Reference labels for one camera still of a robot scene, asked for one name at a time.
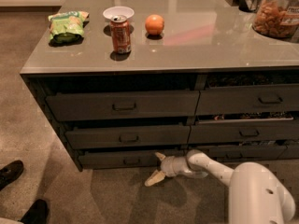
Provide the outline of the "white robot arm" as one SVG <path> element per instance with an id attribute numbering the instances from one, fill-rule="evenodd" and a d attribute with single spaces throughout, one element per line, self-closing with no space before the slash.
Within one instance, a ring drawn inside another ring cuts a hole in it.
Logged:
<path id="1" fill-rule="evenodd" d="M 147 187 L 177 175 L 193 178 L 213 175 L 229 190 L 229 224 L 285 224 L 294 217 L 294 198 L 278 178 L 259 163 L 243 162 L 232 169 L 195 149 L 181 157 L 160 152 L 155 156 L 161 165 L 145 181 Z"/>

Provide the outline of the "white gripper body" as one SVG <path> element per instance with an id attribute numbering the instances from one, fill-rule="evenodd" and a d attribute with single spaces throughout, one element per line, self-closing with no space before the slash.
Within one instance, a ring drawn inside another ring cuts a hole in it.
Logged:
<path id="1" fill-rule="evenodd" d="M 185 157 L 167 156 L 161 160 L 161 171 L 167 177 L 184 175 L 188 178 L 205 178 L 207 172 L 201 168 L 192 169 Z"/>

